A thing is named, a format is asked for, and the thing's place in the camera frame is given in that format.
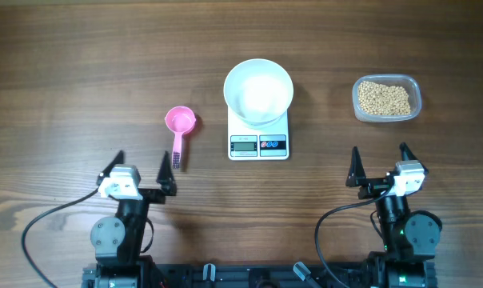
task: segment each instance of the clear plastic container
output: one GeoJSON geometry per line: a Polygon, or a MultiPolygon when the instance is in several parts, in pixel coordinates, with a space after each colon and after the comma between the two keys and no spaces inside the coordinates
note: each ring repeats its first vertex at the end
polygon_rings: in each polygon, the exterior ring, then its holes
{"type": "Polygon", "coordinates": [[[396,122],[410,120],[416,117],[421,111],[421,92],[419,85],[410,76],[402,74],[380,74],[368,75],[360,78],[353,84],[352,89],[353,109],[355,110],[355,117],[363,122],[396,122]],[[363,81],[374,82],[377,84],[384,84],[387,86],[401,86],[405,88],[409,95],[410,114],[407,115],[373,115],[367,114],[361,108],[359,103],[359,85],[363,81]]]}

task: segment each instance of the wooden table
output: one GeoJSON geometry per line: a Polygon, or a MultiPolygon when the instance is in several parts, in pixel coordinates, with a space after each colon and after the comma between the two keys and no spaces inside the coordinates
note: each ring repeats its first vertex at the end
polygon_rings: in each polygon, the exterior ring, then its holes
{"type": "MultiPolygon", "coordinates": [[[[175,173],[178,196],[151,207],[156,262],[319,263],[318,218],[358,201],[345,187],[352,147],[380,177],[405,141],[431,172],[411,209],[445,224],[441,287],[483,287],[483,2],[430,0],[0,7],[0,287],[42,286],[22,255],[23,228],[89,193],[118,150],[143,186],[154,184],[173,141],[163,118],[176,105],[200,123],[175,173]],[[227,157],[222,84],[249,58],[274,60],[293,79],[288,161],[227,157]],[[408,122],[359,122],[352,85],[388,73],[417,80],[423,110],[408,122]]],[[[373,209],[325,222],[327,259],[382,250],[373,209]]],[[[59,286],[78,286],[95,262],[91,226],[115,210],[96,196],[43,219],[28,235],[34,260],[59,286]]]]}

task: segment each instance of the pink scoop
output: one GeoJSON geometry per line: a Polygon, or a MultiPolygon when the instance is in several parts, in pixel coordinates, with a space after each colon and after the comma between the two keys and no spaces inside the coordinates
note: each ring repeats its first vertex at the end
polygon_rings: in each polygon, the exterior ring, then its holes
{"type": "Polygon", "coordinates": [[[172,148],[172,167],[179,168],[183,134],[188,134],[195,126],[194,112],[185,106],[175,106],[165,116],[167,127],[174,132],[174,146],[172,148]]]}

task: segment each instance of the scoop handle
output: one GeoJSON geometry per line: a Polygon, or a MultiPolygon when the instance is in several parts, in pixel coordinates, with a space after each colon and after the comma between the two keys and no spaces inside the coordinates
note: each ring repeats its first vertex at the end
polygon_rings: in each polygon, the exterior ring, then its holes
{"type": "Polygon", "coordinates": [[[172,147],[172,168],[179,169],[181,161],[183,133],[176,132],[174,134],[174,146],[172,147]]]}

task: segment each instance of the white digital scale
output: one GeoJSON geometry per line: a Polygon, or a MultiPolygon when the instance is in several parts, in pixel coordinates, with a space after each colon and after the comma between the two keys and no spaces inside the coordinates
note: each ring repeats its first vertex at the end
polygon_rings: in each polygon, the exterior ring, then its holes
{"type": "Polygon", "coordinates": [[[234,161],[286,160],[289,157],[288,112],[254,128],[227,108],[229,158],[234,161]]]}

